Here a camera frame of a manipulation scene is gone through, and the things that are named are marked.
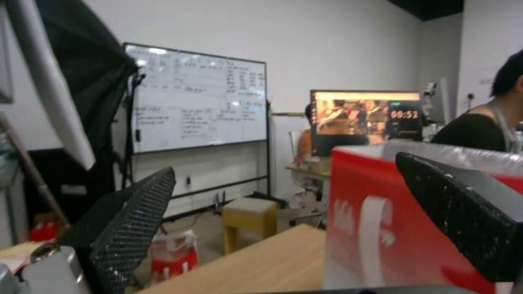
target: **timer display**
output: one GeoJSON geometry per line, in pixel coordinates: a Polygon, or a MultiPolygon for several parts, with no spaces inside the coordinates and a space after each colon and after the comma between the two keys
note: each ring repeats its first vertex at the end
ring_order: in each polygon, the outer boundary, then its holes
{"type": "Polygon", "coordinates": [[[392,119],[418,119],[417,110],[393,110],[391,111],[392,119]]]}

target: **cable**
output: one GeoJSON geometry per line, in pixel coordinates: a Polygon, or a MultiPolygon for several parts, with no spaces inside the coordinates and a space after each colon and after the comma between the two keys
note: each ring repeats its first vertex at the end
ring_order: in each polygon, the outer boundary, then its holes
{"type": "Polygon", "coordinates": [[[187,228],[192,227],[193,225],[195,225],[198,222],[198,219],[200,218],[200,216],[202,216],[204,213],[209,212],[209,211],[213,211],[213,210],[211,208],[207,208],[207,210],[198,213],[198,215],[196,215],[195,218],[192,220],[192,223],[187,224],[187,225],[183,225],[182,227],[178,227],[178,228],[175,228],[175,229],[170,229],[170,230],[167,231],[167,234],[178,232],[178,231],[185,230],[187,228]]]}

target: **white wall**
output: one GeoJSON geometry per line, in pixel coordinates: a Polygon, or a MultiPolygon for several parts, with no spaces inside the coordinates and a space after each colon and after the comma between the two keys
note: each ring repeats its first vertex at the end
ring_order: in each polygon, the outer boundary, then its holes
{"type": "Polygon", "coordinates": [[[458,112],[489,100],[492,79],[506,59],[523,49],[523,1],[466,0],[458,91],[458,112]]]}
{"type": "Polygon", "coordinates": [[[428,82],[438,83],[438,90],[431,100],[434,106],[430,111],[432,120],[444,121],[440,85],[442,77],[447,78],[450,107],[456,109],[462,21],[460,13],[422,23],[419,90],[426,89],[428,82]]]}
{"type": "MultiPolygon", "coordinates": [[[[85,2],[121,41],[266,61],[274,111],[302,111],[313,88],[417,89],[421,22],[385,0],[85,2]]],[[[23,67],[16,56],[13,63],[23,67]]],[[[28,87],[27,72],[17,71],[10,118],[16,118],[15,127],[30,149],[58,146],[48,123],[41,122],[43,113],[28,87]]],[[[289,143],[278,141],[273,148],[279,152],[289,143]]],[[[181,182],[192,176],[190,189],[183,183],[176,186],[180,194],[262,173],[257,168],[261,149],[236,145],[139,156],[137,174],[172,165],[181,182]]],[[[249,194],[254,185],[231,188],[228,198],[249,194]]],[[[199,196],[198,204],[189,199],[173,203],[168,214],[174,207],[180,212],[209,203],[212,195],[199,196]]]]}

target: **red plastic bag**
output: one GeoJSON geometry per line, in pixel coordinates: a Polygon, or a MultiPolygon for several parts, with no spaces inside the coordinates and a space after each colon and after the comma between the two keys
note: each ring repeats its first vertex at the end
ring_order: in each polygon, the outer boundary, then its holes
{"type": "Polygon", "coordinates": [[[182,275],[198,266],[196,235],[192,230],[155,236],[150,252],[152,284],[182,275]]]}

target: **whiteboard frame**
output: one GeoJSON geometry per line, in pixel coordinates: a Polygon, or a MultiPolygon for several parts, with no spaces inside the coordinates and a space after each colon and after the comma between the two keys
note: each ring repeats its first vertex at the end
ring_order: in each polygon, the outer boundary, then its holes
{"type": "Polygon", "coordinates": [[[217,147],[217,146],[229,146],[229,145],[238,145],[238,144],[247,144],[247,143],[254,143],[254,142],[263,142],[267,141],[268,144],[268,138],[269,138],[269,132],[268,132],[268,122],[269,122],[269,108],[267,107],[267,62],[265,61],[256,61],[256,60],[249,60],[249,59],[241,59],[241,58],[233,58],[228,56],[222,56],[222,55],[215,55],[215,54],[208,54],[208,53],[201,53],[201,52],[195,52],[195,51],[187,51],[187,50],[178,50],[173,48],[167,48],[167,47],[160,47],[160,46],[154,46],[154,45],[147,45],[147,44],[141,44],[141,43],[134,43],[134,42],[124,42],[123,43],[123,50],[125,51],[127,46],[139,46],[139,47],[146,47],[146,48],[158,48],[158,49],[164,49],[168,51],[175,51],[180,53],[188,53],[188,54],[197,54],[201,56],[209,56],[209,57],[215,57],[215,58],[225,58],[229,60],[236,60],[236,61],[244,61],[244,62],[253,62],[253,63],[259,63],[263,64],[264,66],[264,72],[265,72],[265,139],[262,140],[253,140],[253,141],[241,141],[241,142],[233,142],[233,143],[224,143],[224,144],[212,144],[212,145],[201,145],[201,146],[193,146],[193,147],[186,147],[186,148],[172,148],[172,149],[163,149],[163,150],[155,150],[155,151],[145,151],[145,152],[136,152],[134,150],[134,142],[136,139],[136,134],[131,134],[132,136],[132,154],[138,155],[138,154],[149,154],[149,153],[158,153],[158,152],[169,152],[169,151],[182,151],[182,150],[192,150],[192,149],[201,149],[201,148],[209,148],[209,147],[217,147]]]}

